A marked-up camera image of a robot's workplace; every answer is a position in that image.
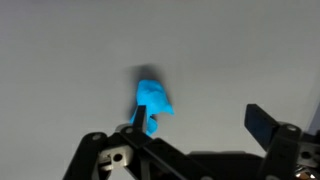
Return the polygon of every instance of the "blue plastic piece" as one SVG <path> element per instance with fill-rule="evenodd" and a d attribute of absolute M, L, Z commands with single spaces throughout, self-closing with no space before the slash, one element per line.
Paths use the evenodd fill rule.
<path fill-rule="evenodd" d="M 171 104 L 168 102 L 166 92 L 163 86 L 155 80 L 141 80 L 138 85 L 136 94 L 137 104 L 145 105 L 147 108 L 147 135 L 151 136 L 158 129 L 158 123 L 151 118 L 152 115 L 161 112 L 174 114 Z M 135 113 L 130 119 L 132 124 L 134 121 Z"/>

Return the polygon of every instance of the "gray background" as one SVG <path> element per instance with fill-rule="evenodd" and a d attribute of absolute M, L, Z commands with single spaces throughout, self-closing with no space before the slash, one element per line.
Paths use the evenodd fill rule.
<path fill-rule="evenodd" d="M 185 153 L 263 155 L 245 106 L 308 128 L 319 21 L 318 0 L 2 0 L 1 179 L 61 179 L 83 135 L 128 121 L 131 70 L 146 63 L 176 111 L 154 137 Z"/>

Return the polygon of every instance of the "metal hole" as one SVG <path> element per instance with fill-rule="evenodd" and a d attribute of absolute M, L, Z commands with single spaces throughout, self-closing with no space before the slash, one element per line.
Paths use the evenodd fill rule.
<path fill-rule="evenodd" d="M 113 160 L 114 160 L 115 162 L 121 161 L 121 160 L 122 160 L 122 155 L 121 155 L 121 154 L 116 154 L 116 155 L 114 155 L 114 156 L 113 156 Z"/>
<path fill-rule="evenodd" d="M 95 134 L 93 137 L 92 137 L 92 140 L 96 141 L 96 140 L 99 140 L 101 138 L 101 134 Z"/>
<path fill-rule="evenodd" d="M 301 153 L 301 157 L 303 159 L 310 159 L 311 158 L 311 154 L 309 152 L 307 152 L 307 151 L 304 151 L 304 152 Z"/>

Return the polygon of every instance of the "screw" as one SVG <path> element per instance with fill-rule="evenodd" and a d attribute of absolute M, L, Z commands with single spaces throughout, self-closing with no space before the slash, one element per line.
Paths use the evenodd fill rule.
<path fill-rule="evenodd" d="M 203 176 L 200 180 L 213 180 L 210 176 Z"/>
<path fill-rule="evenodd" d="M 93 137 L 92 137 L 92 140 L 96 141 L 98 139 L 101 138 L 101 134 L 95 134 Z"/>
<path fill-rule="evenodd" d="M 297 128 L 292 126 L 292 125 L 287 125 L 287 129 L 289 129 L 290 131 L 296 131 Z"/>
<path fill-rule="evenodd" d="M 133 129 L 132 129 L 132 128 L 126 129 L 126 133 L 130 134 L 130 133 L 132 133 L 132 132 L 133 132 Z"/>
<path fill-rule="evenodd" d="M 266 180 L 280 180 L 280 179 L 274 175 L 268 175 L 266 176 Z"/>

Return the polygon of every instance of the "blue object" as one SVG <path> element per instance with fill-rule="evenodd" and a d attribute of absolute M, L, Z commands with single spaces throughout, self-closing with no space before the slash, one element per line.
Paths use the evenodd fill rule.
<path fill-rule="evenodd" d="M 155 80 L 141 80 L 136 94 L 137 104 L 145 105 L 147 108 L 147 135 L 151 136 L 158 129 L 157 122 L 151 118 L 152 115 L 161 112 L 174 114 L 171 104 L 168 102 L 166 92 L 163 86 Z M 132 124 L 135 113 L 130 119 Z"/>

